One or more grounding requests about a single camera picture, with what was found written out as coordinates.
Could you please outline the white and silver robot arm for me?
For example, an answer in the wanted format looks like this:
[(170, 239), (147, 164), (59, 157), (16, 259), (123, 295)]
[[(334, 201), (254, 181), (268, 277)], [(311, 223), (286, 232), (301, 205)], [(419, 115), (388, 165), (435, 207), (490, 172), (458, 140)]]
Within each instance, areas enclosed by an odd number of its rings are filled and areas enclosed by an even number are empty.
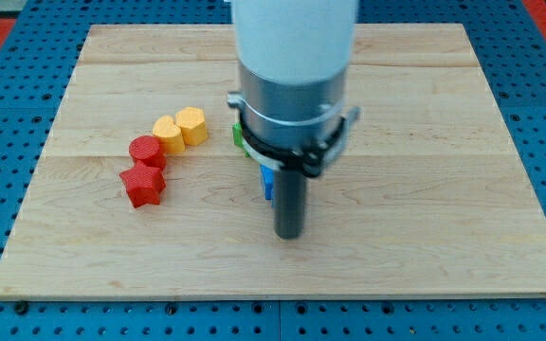
[(262, 142), (307, 147), (337, 128), (356, 0), (233, 0), (242, 120)]

